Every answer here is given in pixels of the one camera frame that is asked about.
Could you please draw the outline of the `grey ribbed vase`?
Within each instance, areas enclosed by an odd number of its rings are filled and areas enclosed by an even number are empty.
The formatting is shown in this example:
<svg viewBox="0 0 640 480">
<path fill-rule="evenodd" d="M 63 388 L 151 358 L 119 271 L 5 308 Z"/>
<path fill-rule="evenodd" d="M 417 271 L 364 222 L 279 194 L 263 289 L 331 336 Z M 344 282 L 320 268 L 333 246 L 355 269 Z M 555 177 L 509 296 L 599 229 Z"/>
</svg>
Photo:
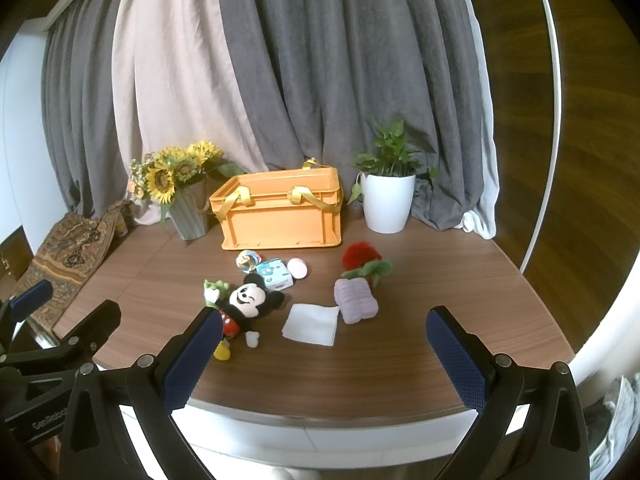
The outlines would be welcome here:
<svg viewBox="0 0 640 480">
<path fill-rule="evenodd" d="M 178 188 L 168 216 L 179 236 L 186 242 L 197 240 L 208 231 L 208 195 L 206 181 Z"/>
</svg>

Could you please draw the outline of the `green potted plant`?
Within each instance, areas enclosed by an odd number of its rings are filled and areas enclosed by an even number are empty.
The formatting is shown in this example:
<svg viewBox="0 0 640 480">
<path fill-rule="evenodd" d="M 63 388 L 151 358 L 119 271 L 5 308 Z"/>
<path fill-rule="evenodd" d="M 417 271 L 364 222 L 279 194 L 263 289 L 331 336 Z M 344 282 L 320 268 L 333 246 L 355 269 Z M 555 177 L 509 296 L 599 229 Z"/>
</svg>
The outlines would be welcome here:
<svg viewBox="0 0 640 480">
<path fill-rule="evenodd" d="M 352 166 L 362 176 L 389 178 L 415 177 L 416 190 L 413 201 L 427 200 L 433 192 L 433 180 L 438 169 L 430 162 L 433 148 L 420 139 L 417 133 L 407 132 L 403 119 L 381 125 L 375 120 L 373 148 L 357 153 Z"/>
</svg>

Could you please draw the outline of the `patterned brown rug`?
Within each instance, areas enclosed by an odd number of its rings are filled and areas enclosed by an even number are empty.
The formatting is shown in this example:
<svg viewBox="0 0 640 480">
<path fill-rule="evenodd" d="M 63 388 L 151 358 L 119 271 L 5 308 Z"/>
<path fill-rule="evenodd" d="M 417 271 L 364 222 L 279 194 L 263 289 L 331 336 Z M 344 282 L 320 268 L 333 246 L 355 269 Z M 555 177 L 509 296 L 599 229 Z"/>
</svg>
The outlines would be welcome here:
<svg viewBox="0 0 640 480">
<path fill-rule="evenodd" d="M 96 219 L 69 212 L 52 226 L 13 289 L 17 296 L 41 280 L 51 283 L 53 297 L 28 318 L 32 324 L 54 336 L 54 326 L 106 258 L 118 227 L 128 228 L 130 205 L 119 200 Z"/>
</svg>

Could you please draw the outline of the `red green plush flower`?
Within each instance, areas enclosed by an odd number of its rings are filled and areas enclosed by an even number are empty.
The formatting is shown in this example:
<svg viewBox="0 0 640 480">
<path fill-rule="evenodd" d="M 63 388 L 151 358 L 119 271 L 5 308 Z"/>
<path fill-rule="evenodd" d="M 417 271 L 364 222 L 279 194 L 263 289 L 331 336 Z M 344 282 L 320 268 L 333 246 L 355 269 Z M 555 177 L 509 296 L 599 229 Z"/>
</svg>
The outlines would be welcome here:
<svg viewBox="0 0 640 480">
<path fill-rule="evenodd" d="M 343 272 L 341 278 L 353 280 L 364 278 L 371 287 L 375 287 L 382 278 L 393 272 L 390 260 L 382 255 L 368 242 L 350 244 L 342 257 Z"/>
</svg>

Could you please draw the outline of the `grey curtain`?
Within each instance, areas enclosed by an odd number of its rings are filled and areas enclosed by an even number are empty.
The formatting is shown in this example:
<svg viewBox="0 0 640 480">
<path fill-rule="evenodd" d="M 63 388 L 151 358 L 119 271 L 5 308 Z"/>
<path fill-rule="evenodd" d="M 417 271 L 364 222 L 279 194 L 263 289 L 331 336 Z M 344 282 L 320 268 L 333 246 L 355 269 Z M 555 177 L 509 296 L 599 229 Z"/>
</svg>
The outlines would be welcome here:
<svg viewBox="0 0 640 480">
<path fill-rule="evenodd" d="M 438 230 L 496 232 L 494 113 L 471 0 L 219 0 L 266 170 L 334 166 L 373 148 L 375 120 L 403 119 L 438 169 L 411 212 Z M 74 0 L 51 26 L 42 114 L 66 207 L 99 217 L 127 194 L 112 87 L 120 0 Z"/>
</svg>

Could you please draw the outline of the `colourful scarf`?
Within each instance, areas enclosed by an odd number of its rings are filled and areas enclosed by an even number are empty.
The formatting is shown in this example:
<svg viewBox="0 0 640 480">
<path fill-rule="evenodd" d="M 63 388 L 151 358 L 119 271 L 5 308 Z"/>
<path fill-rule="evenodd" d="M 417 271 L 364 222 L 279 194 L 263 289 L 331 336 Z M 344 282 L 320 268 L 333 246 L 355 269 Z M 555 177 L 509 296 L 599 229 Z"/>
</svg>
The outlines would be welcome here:
<svg viewBox="0 0 640 480">
<path fill-rule="evenodd" d="M 255 272 L 262 262 L 262 257 L 254 250 L 245 249 L 235 258 L 236 266 L 244 273 L 250 274 Z"/>
</svg>

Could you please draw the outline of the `orange plastic storage crate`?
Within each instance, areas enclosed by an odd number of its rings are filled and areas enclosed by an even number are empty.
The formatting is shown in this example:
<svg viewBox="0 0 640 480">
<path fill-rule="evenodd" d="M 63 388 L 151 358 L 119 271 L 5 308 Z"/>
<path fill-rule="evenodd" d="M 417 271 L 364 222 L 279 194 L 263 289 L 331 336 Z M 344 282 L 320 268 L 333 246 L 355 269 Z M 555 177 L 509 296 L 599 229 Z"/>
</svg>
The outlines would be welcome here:
<svg viewBox="0 0 640 480">
<path fill-rule="evenodd" d="M 240 174 L 209 196 L 224 250 L 335 247 L 343 200 L 337 169 L 313 158 L 299 169 Z"/>
</svg>

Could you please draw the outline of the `white folded cloth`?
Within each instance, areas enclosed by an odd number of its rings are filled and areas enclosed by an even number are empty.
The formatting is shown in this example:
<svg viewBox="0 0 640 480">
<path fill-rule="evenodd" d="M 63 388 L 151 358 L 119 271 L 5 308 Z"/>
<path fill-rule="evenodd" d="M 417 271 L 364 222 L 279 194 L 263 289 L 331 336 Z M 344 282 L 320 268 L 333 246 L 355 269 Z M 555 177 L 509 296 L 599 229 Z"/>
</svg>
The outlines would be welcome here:
<svg viewBox="0 0 640 480">
<path fill-rule="evenodd" d="M 339 313 L 338 307 L 293 304 L 283 325 L 282 336 L 301 344 L 332 347 Z"/>
</svg>

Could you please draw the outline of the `green plush frog toy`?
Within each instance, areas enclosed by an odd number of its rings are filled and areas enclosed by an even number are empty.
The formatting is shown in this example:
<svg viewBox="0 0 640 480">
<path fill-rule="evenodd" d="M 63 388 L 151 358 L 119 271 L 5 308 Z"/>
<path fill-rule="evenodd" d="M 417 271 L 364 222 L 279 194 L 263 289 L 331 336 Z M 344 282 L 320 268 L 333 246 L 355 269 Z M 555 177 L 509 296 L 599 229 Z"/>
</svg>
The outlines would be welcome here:
<svg viewBox="0 0 640 480">
<path fill-rule="evenodd" d="M 223 280 L 203 283 L 203 296 L 206 307 L 218 309 L 230 295 L 230 284 Z"/>
</svg>

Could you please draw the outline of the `crumpled newspaper pile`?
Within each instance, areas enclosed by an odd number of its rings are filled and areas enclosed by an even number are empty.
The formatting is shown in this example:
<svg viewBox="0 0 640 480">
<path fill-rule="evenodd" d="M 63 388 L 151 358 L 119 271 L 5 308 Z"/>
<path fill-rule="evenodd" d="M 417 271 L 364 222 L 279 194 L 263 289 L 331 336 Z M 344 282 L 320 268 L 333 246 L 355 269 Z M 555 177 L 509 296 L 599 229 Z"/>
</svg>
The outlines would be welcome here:
<svg viewBox="0 0 640 480">
<path fill-rule="evenodd" d="M 639 433 L 639 374 L 613 380 L 604 397 L 584 411 L 590 479 L 610 474 Z"/>
</svg>

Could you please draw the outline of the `blue cartoon tissue pack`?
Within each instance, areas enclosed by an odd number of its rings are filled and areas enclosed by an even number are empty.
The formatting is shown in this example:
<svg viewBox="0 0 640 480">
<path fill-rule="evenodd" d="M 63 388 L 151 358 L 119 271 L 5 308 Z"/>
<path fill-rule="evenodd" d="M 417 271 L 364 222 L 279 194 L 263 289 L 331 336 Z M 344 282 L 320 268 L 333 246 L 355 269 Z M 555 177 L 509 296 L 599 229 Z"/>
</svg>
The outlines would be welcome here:
<svg viewBox="0 0 640 480">
<path fill-rule="evenodd" d="M 266 289 L 276 290 L 287 289 L 294 285 L 294 278 L 280 258 L 273 258 L 258 264 L 257 273 L 264 280 Z"/>
</svg>

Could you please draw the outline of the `beige curtain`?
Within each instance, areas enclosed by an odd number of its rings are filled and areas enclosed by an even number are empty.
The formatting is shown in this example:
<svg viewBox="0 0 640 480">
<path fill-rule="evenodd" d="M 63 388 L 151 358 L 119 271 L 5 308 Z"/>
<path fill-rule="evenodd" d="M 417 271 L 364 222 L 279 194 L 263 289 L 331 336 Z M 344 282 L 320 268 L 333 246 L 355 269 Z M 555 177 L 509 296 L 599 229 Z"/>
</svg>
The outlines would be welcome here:
<svg viewBox="0 0 640 480">
<path fill-rule="evenodd" d="M 120 0 L 112 87 L 124 162 L 209 140 L 244 170 L 266 170 L 219 0 Z"/>
</svg>

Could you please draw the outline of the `white plant pot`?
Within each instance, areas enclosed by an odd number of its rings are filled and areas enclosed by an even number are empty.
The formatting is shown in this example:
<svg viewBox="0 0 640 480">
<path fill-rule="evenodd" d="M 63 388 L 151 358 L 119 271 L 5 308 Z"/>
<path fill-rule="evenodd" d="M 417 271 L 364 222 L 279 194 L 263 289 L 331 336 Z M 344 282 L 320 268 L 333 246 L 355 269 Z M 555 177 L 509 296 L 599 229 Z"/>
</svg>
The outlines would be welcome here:
<svg viewBox="0 0 640 480">
<path fill-rule="evenodd" d="M 364 220 L 378 234 L 405 229 L 413 200 L 416 176 L 382 177 L 360 172 Z"/>
</svg>

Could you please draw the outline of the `Mickey Mouse plush toy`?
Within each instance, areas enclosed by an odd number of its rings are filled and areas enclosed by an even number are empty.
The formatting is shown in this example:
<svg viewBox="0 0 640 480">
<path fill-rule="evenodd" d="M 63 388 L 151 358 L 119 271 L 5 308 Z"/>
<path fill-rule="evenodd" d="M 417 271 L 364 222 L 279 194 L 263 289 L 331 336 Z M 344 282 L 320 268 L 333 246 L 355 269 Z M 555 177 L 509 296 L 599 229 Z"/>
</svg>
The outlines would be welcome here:
<svg viewBox="0 0 640 480">
<path fill-rule="evenodd" d="M 228 294 L 219 294 L 214 303 L 222 321 L 222 338 L 214 358 L 227 361 L 231 356 L 231 341 L 243 335 L 250 349 L 259 346 L 260 333 L 255 324 L 284 306 L 285 294 L 270 290 L 257 273 L 246 274 L 243 283 Z"/>
</svg>

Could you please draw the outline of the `pink white powder puff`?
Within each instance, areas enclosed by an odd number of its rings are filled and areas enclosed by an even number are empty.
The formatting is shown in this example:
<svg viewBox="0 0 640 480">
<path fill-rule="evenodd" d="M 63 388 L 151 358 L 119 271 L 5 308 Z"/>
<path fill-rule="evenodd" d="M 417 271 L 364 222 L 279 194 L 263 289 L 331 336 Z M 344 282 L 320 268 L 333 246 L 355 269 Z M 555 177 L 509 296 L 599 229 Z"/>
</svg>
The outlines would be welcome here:
<svg viewBox="0 0 640 480">
<path fill-rule="evenodd" d="M 301 258 L 291 258 L 286 263 L 286 268 L 294 280 L 303 280 L 308 275 L 307 265 Z"/>
</svg>

